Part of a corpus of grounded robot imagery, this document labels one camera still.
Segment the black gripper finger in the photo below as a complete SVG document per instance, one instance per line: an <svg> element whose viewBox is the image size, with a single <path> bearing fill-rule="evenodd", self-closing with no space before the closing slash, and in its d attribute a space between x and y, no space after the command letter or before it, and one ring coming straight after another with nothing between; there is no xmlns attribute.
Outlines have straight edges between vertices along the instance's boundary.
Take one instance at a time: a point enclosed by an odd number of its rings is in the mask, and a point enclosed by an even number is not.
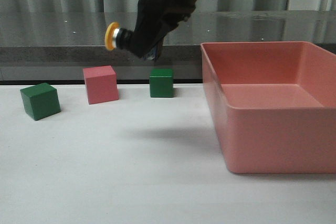
<svg viewBox="0 0 336 224"><path fill-rule="evenodd" d="M139 58L158 58L163 37L163 6L157 0L139 0L135 29L131 36L130 51Z"/></svg>
<svg viewBox="0 0 336 224"><path fill-rule="evenodd" d="M157 61L162 53L163 40L171 31L175 30L180 22L186 22L190 18L190 14L167 13L160 20L160 29L155 36L154 44L151 49L151 60Z"/></svg>

